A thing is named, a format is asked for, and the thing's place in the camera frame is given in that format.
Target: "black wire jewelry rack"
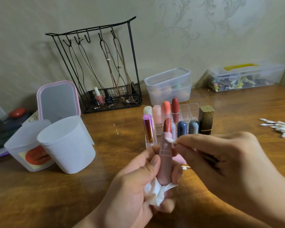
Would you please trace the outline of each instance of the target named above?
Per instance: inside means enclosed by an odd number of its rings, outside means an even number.
[[[82,113],[87,114],[87,113],[94,113],[94,112],[109,111],[109,110],[116,110],[116,109],[124,109],[124,108],[132,108],[132,107],[141,106],[142,94],[141,94],[141,89],[140,89],[140,84],[139,84],[139,77],[138,77],[138,72],[137,72],[137,64],[136,64],[136,58],[135,58],[135,52],[134,52],[133,38],[132,38],[132,32],[131,32],[131,26],[130,26],[130,22],[132,20],[134,20],[135,18],[136,18],[136,16],[125,21],[125,22],[121,22],[121,23],[116,23],[116,24],[111,24],[111,25],[102,25],[102,26],[96,26],[96,27],[85,28],[85,29],[79,29],[79,30],[70,31],[67,33],[62,33],[62,34],[46,33],[46,35],[51,36],[53,38],[53,40],[54,40],[54,42],[58,48],[58,51],[59,51],[59,53],[60,53],[60,55],[64,61],[64,64],[65,64],[65,66],[66,66],[66,68],[67,68],[67,70],[68,70],[68,72],[69,72],[69,74],[73,80],[73,83],[76,86],[76,89],[77,89],[79,96],[80,96],[79,103],[80,103],[80,108],[81,108]],[[119,77],[121,77],[121,79],[125,85],[118,86],[118,82],[117,82],[117,84],[115,83],[115,86],[114,86],[115,80],[113,81],[114,77],[112,77],[113,87],[112,88],[103,88],[102,84],[99,82],[99,80],[98,80],[97,76],[95,75],[95,72],[94,72],[94,70],[90,64],[88,56],[84,50],[84,46],[88,46],[91,43],[91,38],[90,38],[89,32],[99,30],[100,32],[98,33],[98,35],[99,35],[99,39],[100,39],[100,46],[101,46],[104,54],[106,54],[107,56],[108,56],[108,54],[110,54],[111,58],[113,58],[112,54],[110,52],[107,52],[107,48],[105,47],[105,51],[104,51],[104,49],[101,45],[101,43],[106,45],[106,42],[103,40],[101,30],[110,28],[112,36],[113,36],[113,40],[115,40],[115,39],[118,40],[118,38],[115,35],[113,28],[116,26],[124,25],[124,24],[127,24],[128,30],[129,30],[134,66],[135,66],[136,77],[137,77],[137,83],[129,81],[130,78],[128,79],[128,77],[127,77],[127,83],[126,83],[120,75],[119,69],[121,67],[119,65],[119,62],[118,62],[118,66],[117,66],[115,64],[114,59],[113,59],[114,66],[116,67],[116,69],[118,71]],[[84,37],[86,40],[86,42],[84,42],[84,46],[83,46],[83,42],[82,42],[84,40],[84,38],[83,37],[80,38],[80,34],[81,35],[84,34]],[[80,54],[84,58],[86,65],[89,67],[91,72],[94,74],[95,79],[99,83],[99,85],[101,87],[98,89],[99,93],[102,96],[106,97],[104,100],[104,103],[95,98],[96,93],[94,90],[88,90],[87,91],[87,89],[85,88],[84,72],[82,69],[82,65],[79,63],[79,59],[78,59],[78,57],[77,57],[77,55],[76,55],[76,53],[72,47],[72,43],[74,43],[74,41],[72,41],[68,37],[70,35],[72,35],[72,36],[74,35],[75,42],[80,49]],[[122,60],[124,57],[123,57],[123,52],[122,52],[122,47],[121,47],[120,42],[119,42],[119,45],[120,45],[120,50],[121,50],[122,56],[118,53],[117,59],[119,56],[120,59]],[[79,66],[82,70],[82,77],[79,75],[78,71],[80,69],[79,69],[79,67],[77,67],[75,65],[74,59],[76,59],[75,61],[78,62]],[[106,59],[106,60],[107,60],[107,63],[108,63],[109,69],[110,69],[110,73],[112,75],[111,67],[109,64],[110,59]]]

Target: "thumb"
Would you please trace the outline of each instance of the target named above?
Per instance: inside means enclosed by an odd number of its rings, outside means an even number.
[[[133,185],[144,187],[157,175],[160,168],[160,156],[155,154],[152,160],[145,166],[127,174],[127,179]]]
[[[175,149],[205,185],[211,179],[215,180],[219,175],[197,151],[179,144],[175,146]]]

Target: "hand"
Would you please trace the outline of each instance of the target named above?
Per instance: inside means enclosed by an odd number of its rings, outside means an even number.
[[[159,208],[144,201],[144,187],[160,168],[159,150],[160,146],[146,149],[118,172],[99,206],[75,227],[139,228],[145,227],[158,211],[171,213],[175,207],[173,189],[165,192]],[[174,161],[172,168],[172,182],[178,184],[183,169]]]
[[[176,151],[209,191],[272,227],[285,227],[285,178],[253,134],[184,135],[176,142]],[[200,151],[219,160],[214,168]]]

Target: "pile of cotton swabs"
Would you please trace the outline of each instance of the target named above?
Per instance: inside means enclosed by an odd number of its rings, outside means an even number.
[[[273,122],[264,118],[260,118],[261,121],[266,122],[261,124],[261,126],[270,126],[276,131],[282,132],[282,138],[285,138],[285,122]]]

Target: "white plastic cup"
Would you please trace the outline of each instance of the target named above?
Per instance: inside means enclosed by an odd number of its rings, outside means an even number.
[[[51,125],[49,120],[28,122],[4,144],[11,156],[28,171],[39,171],[54,164],[52,158],[37,141],[37,135],[49,125]]]
[[[80,116],[53,123],[40,132],[37,140],[67,174],[83,170],[95,157],[93,140]]]

